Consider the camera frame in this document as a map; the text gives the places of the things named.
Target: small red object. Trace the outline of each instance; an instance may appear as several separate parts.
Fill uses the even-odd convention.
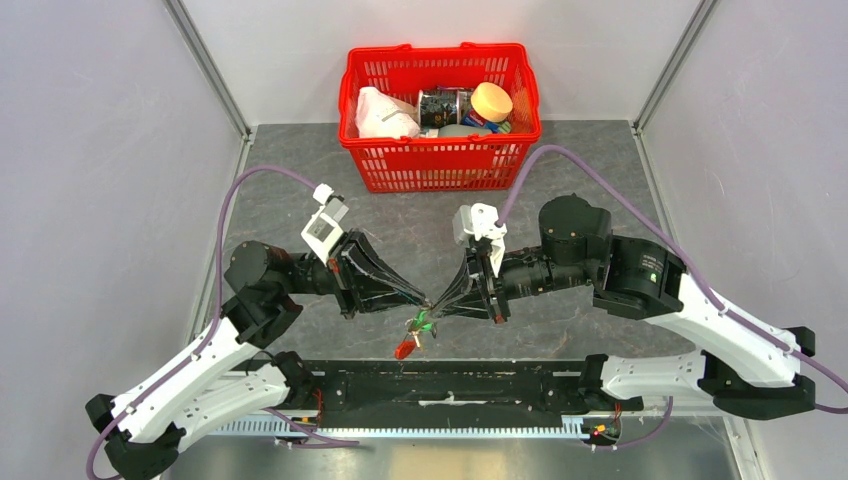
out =
[[[359,138],[356,103],[361,87],[412,105],[419,90],[474,89],[481,82],[512,98],[512,131],[448,138]],[[451,48],[411,45],[354,48],[339,89],[339,143],[372,193],[497,190],[512,185],[530,145],[539,140],[539,92],[527,52],[517,43],[463,43]]]
[[[415,342],[413,342],[412,340],[405,340],[403,342],[400,342],[400,345],[398,345],[395,349],[395,358],[398,360],[403,360],[415,350],[415,347]]]

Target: white bracket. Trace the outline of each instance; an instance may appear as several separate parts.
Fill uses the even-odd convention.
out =
[[[467,245],[471,237],[475,240],[487,238],[491,241],[492,252],[489,254],[489,260],[495,277],[501,270],[501,263],[506,253],[503,240],[506,235],[506,225],[498,227],[495,225],[497,221],[498,209],[485,203],[475,203],[470,207],[463,205],[453,217],[454,240],[457,244]]]
[[[268,363],[250,375],[204,393],[174,418],[177,428],[186,431],[177,451],[184,452],[205,435],[245,415],[283,403],[289,390],[285,375]]]
[[[721,295],[716,293],[716,296],[728,308],[793,350],[800,349],[792,332],[773,327]],[[710,352],[755,387],[792,386],[792,380],[801,371],[801,361],[716,310],[689,275],[681,278],[677,298],[683,302],[682,311],[646,318],[644,321],[671,330]]]
[[[112,415],[118,416],[142,391],[186,357],[192,356],[192,351],[209,335],[210,328],[206,327],[193,342],[145,381],[115,397]],[[185,405],[198,398],[218,377],[259,352],[258,348],[247,342],[236,342],[237,336],[238,332],[230,320],[222,318],[215,336],[200,356],[194,356],[196,360],[151,393],[137,409],[130,410],[118,428],[129,431],[133,443],[151,443],[159,438]]]
[[[700,350],[655,358],[611,356],[601,371],[603,390],[619,400],[648,395],[710,398],[701,390],[706,358]]]
[[[317,200],[321,207],[300,232],[300,236],[324,265],[344,233],[339,222],[349,210],[341,200],[332,195],[332,188],[323,183],[318,185],[312,198]]]

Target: gray tabletop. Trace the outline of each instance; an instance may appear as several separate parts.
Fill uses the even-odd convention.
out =
[[[648,184],[630,129],[624,121],[545,122],[537,145],[564,145],[583,156],[649,217],[656,219]],[[430,298],[438,297],[459,269],[462,248],[452,239],[451,219],[463,204],[500,206],[506,191],[369,193],[350,155],[336,139],[335,124],[261,126],[247,167],[292,168],[344,195],[350,213],[345,228],[360,228],[383,260]],[[537,162],[513,208],[507,250],[539,244],[539,209],[555,196],[576,193],[610,210],[613,230],[653,239],[635,218],[565,158],[547,154]],[[302,185],[260,174],[241,187],[225,242],[227,252],[259,240],[303,252],[300,230],[317,205]],[[269,350],[295,350],[304,358],[391,358],[413,307],[353,320],[339,315],[333,297],[295,296],[305,307],[292,328]],[[583,358],[672,355],[691,350],[681,337],[643,322],[610,317],[593,309],[591,289],[576,288],[510,303],[505,325],[486,320],[444,318],[436,339],[410,358]]]

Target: white wall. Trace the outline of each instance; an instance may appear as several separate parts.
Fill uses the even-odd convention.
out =
[[[632,119],[698,0],[184,0],[248,122],[338,121],[354,47],[521,42],[547,119]]]
[[[848,375],[848,4],[720,2],[648,127],[672,223],[723,294]],[[844,406],[823,377],[819,401]],[[773,479],[845,478],[845,418],[755,423]]]
[[[0,65],[0,477],[80,479],[85,402],[183,345],[239,138],[157,0],[5,2]]]

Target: white plastic bag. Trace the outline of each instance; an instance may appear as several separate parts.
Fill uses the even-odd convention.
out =
[[[359,89],[356,104],[356,128],[360,138],[417,137],[420,127],[407,113],[413,107],[374,87]]]

